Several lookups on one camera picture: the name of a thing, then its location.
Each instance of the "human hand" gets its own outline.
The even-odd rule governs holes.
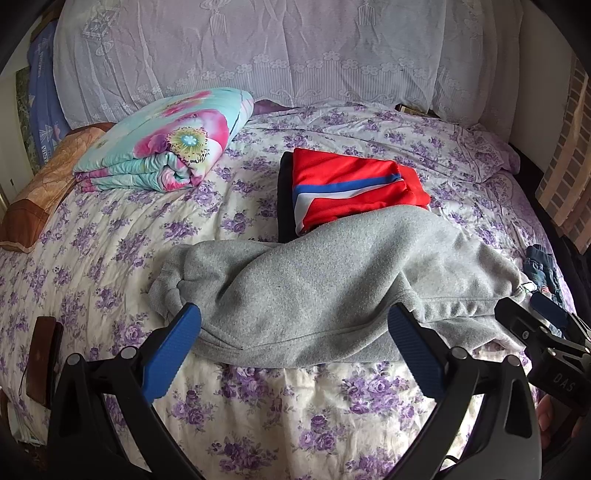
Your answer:
[[[552,406],[552,397],[545,395],[535,408],[535,414],[538,417],[538,424],[540,425],[540,436],[542,440],[542,449],[548,448],[552,434],[550,433],[550,425],[554,420],[554,408]],[[575,437],[581,429],[583,418],[579,418],[574,424],[571,437]]]

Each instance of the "lace curtain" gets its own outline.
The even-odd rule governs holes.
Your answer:
[[[507,139],[519,0],[68,0],[54,76],[75,128],[213,87],[404,103]]]

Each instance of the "denim fabric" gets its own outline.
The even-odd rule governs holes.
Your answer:
[[[524,273],[538,286],[538,289],[543,294],[564,308],[558,275],[554,268],[554,257],[538,244],[527,247],[525,257]]]

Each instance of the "red garment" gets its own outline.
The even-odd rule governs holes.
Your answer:
[[[298,235],[356,213],[431,202],[413,168],[303,148],[294,150],[292,188]]]

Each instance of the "metal screw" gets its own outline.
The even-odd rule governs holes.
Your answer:
[[[455,346],[452,348],[452,355],[458,360],[465,360],[468,358],[468,352],[466,352],[461,346]]]
[[[521,361],[515,355],[508,355],[507,361],[514,367],[520,367]]]
[[[77,353],[71,354],[68,357],[68,360],[66,360],[66,362],[68,362],[68,365],[76,365],[79,361],[80,361],[80,355],[78,355]]]
[[[121,358],[125,358],[126,360],[130,360],[135,357],[135,353],[137,352],[137,348],[134,346],[126,346],[123,350],[121,350]]]

